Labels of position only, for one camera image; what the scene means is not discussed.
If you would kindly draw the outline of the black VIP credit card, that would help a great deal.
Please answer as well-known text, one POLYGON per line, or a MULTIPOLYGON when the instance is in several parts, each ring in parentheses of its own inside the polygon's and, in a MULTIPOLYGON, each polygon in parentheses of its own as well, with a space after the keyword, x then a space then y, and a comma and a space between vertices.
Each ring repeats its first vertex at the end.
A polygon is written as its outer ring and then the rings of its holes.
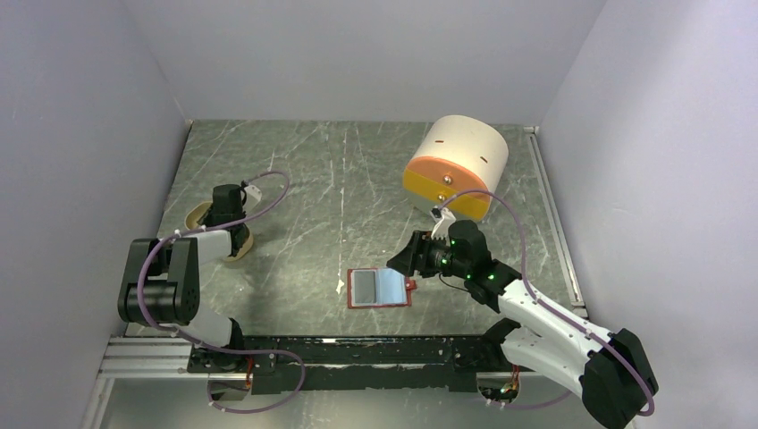
POLYGON ((374 304, 377 297, 376 274, 374 270, 353 272, 352 298, 358 306, 374 304))

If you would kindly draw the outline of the red leather card holder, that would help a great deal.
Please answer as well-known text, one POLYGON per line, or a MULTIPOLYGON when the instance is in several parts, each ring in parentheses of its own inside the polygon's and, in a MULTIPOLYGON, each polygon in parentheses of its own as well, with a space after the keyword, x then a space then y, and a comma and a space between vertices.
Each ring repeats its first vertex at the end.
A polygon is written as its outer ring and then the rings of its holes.
POLYGON ((350 309, 409 307, 411 294, 417 288, 416 282, 407 276, 389 268, 359 268, 348 271, 347 306, 350 309), (377 297, 374 304, 356 305, 352 298, 353 272, 358 270, 374 270, 376 274, 377 297))

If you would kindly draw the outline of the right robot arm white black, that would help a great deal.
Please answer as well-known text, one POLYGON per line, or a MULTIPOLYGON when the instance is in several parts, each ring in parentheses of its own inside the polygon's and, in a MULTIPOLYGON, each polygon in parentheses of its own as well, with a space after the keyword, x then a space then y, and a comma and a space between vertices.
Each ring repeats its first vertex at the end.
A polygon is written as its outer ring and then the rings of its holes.
POLYGON ((503 315, 509 332, 482 347, 494 370, 526 367, 577 395, 606 428, 625 428, 654 408, 659 386, 640 339, 612 332, 558 305, 525 275, 494 258, 472 221, 456 221, 446 238, 414 231, 387 267, 408 277, 457 277, 479 304, 503 315))

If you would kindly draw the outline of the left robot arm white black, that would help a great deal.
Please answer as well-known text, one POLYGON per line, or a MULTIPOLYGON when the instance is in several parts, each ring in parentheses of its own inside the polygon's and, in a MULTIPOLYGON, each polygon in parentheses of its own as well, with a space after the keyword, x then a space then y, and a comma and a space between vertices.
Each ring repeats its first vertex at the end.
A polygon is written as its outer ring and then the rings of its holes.
POLYGON ((162 333, 181 329, 211 344, 210 349, 194 348, 192 364, 233 372, 251 363, 240 325, 201 303, 200 267, 209 262, 234 262, 250 251, 254 238, 242 220, 261 198, 261 191, 253 185, 219 185, 210 200, 185 216, 185 226, 201 229, 200 234, 164 246, 158 239, 134 240, 117 300, 119 317, 126 323, 147 325, 139 306, 138 296, 142 295, 148 314, 162 333))

